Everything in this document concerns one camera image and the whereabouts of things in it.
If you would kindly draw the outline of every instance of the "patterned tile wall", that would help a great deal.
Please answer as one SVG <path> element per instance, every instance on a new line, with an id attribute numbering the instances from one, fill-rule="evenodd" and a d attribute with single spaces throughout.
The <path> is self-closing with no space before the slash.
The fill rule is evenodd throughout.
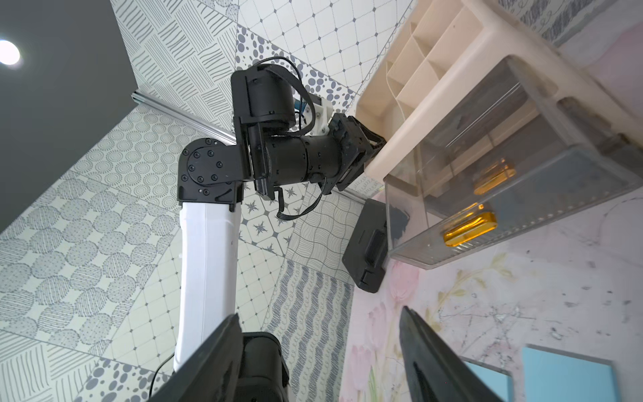
<path id="1" fill-rule="evenodd" d="M 283 221 L 276 217 L 279 211 L 277 200 L 266 201 L 252 191 L 252 183 L 245 184 L 245 195 L 241 206 L 239 240 L 283 256 L 296 221 Z M 284 189 L 284 213 L 296 215 L 300 212 L 306 186 L 303 183 L 286 185 Z"/>
<path id="2" fill-rule="evenodd" d="M 225 15 L 232 21 L 239 16 L 239 0 L 199 0 L 219 14 Z"/>
<path id="3" fill-rule="evenodd" d="M 319 186 L 309 185 L 304 205 L 313 203 L 319 193 Z M 362 204 L 335 193 L 323 196 L 317 208 L 298 219 L 285 257 L 353 284 L 341 256 L 349 244 L 362 207 Z"/>
<path id="4" fill-rule="evenodd" d="M 244 331 L 262 328 L 284 258 L 239 242 L 237 312 Z M 181 297 L 181 232 L 152 272 L 103 357 L 154 370 L 174 352 Z M 172 365 L 163 368 L 170 374 Z"/>
<path id="5" fill-rule="evenodd" d="M 226 13 L 196 0 L 112 1 L 139 88 L 231 129 L 235 4 L 215 3 Z"/>
<path id="6" fill-rule="evenodd" d="M 137 106 L 72 170 L 178 214 L 181 149 L 205 135 L 145 105 Z"/>
<path id="7" fill-rule="evenodd" d="M 559 39 L 585 26 L 594 11 L 615 0 L 498 0 L 498 4 L 545 40 L 560 45 Z"/>
<path id="8" fill-rule="evenodd" d="M 153 370 L 101 358 L 73 401 L 145 401 L 149 397 L 153 375 Z M 157 392 L 169 379 L 169 375 L 159 373 L 154 380 L 152 391 Z"/>
<path id="9" fill-rule="evenodd" d="M 353 285 L 286 260 L 264 331 L 282 345 L 298 401 L 337 401 Z"/>
<path id="10" fill-rule="evenodd" d="M 239 24 L 357 91 L 411 0 L 246 1 Z"/>
<path id="11" fill-rule="evenodd" d="M 362 173 L 355 181 L 349 185 L 349 189 L 356 191 L 366 198 L 371 198 L 384 189 L 384 184 L 377 180 L 371 179 Z"/>
<path id="12" fill-rule="evenodd" d="M 0 401 L 69 402 L 97 363 L 91 354 L 0 331 Z"/>
<path id="13" fill-rule="evenodd" d="M 68 172 L 0 235 L 0 325 L 100 355 L 177 215 Z"/>

